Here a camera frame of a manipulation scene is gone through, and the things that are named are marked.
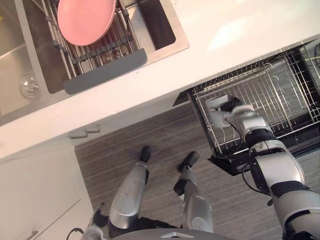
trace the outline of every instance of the cabinet handle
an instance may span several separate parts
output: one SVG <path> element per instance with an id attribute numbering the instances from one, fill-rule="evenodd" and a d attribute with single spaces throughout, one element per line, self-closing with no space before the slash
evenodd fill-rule
<path id="1" fill-rule="evenodd" d="M 98 134 L 101 132 L 101 128 L 100 128 L 100 125 L 97 125 L 96 126 L 96 130 L 87 130 L 85 129 L 84 130 L 84 135 L 80 135 L 80 136 L 71 136 L 70 134 L 68 134 L 68 138 L 69 139 L 85 139 L 88 137 L 89 134 Z"/>
<path id="2" fill-rule="evenodd" d="M 26 240 L 32 239 L 37 233 L 38 233 L 38 231 L 32 231 L 32 232 L 31 232 L 31 236 L 28 237 Z"/>

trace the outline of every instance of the white cabinet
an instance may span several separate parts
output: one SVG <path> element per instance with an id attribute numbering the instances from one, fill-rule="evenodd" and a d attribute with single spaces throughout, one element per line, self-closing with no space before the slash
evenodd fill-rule
<path id="1" fill-rule="evenodd" d="M 90 217 L 87 216 L 91 216 L 92 212 L 90 202 L 88 204 L 88 200 L 81 199 L 36 240 L 65 240 L 68 233 L 74 228 L 85 231 L 90 220 Z M 80 232 L 73 232 L 69 240 L 79 240 L 81 236 Z"/>
<path id="2" fill-rule="evenodd" d="M 52 152 L 33 150 L 32 155 L 1 161 L 0 194 L 3 240 L 24 240 L 32 231 L 38 231 L 32 239 L 40 237 L 69 211 L 78 209 L 76 227 L 77 219 L 88 222 L 93 212 L 72 147 Z"/>

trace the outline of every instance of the wooden floor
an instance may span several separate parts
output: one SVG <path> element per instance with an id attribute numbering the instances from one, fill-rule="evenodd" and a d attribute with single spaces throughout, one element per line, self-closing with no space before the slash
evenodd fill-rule
<path id="1" fill-rule="evenodd" d="M 193 167 L 198 185 L 212 204 L 216 233 L 238 240 L 279 240 L 282 230 L 268 196 L 253 192 L 240 175 L 230 176 L 207 158 L 211 150 L 189 104 L 123 128 L 75 149 L 92 206 L 105 202 L 108 214 L 113 196 L 144 145 L 152 148 L 149 182 L 140 215 L 180 226 L 182 203 L 173 191 L 176 166 L 190 151 L 200 159 Z M 319 152 L 299 160 L 306 184 L 320 191 Z M 253 184 L 249 173 L 249 182 Z"/>

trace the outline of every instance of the kitchen counter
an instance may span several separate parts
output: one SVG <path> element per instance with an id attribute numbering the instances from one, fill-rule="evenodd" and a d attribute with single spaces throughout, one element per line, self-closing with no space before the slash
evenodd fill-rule
<path id="1" fill-rule="evenodd" d="M 188 49 L 1 126 L 0 158 L 141 104 L 159 114 L 180 91 L 320 33 L 319 0 L 171 3 Z"/>

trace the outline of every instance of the metal rack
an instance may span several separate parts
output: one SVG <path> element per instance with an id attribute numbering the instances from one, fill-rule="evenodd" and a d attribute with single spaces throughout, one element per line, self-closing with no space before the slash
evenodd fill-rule
<path id="1" fill-rule="evenodd" d="M 224 95 L 238 97 L 244 104 L 251 105 L 278 139 L 308 127 L 319 127 L 320 75 L 310 60 L 310 54 L 302 46 L 192 88 L 191 102 L 212 148 L 212 157 L 231 163 L 248 150 L 233 127 L 215 128 L 211 123 L 205 103 Z"/>
<path id="2" fill-rule="evenodd" d="M 69 80 L 140 49 L 122 0 L 116 1 L 114 19 L 108 32 L 99 41 L 86 46 L 73 45 L 61 34 L 57 22 L 58 1 L 41 0 L 41 2 L 42 7 L 39 5 L 37 7 L 46 16 L 53 45 L 60 51 Z"/>

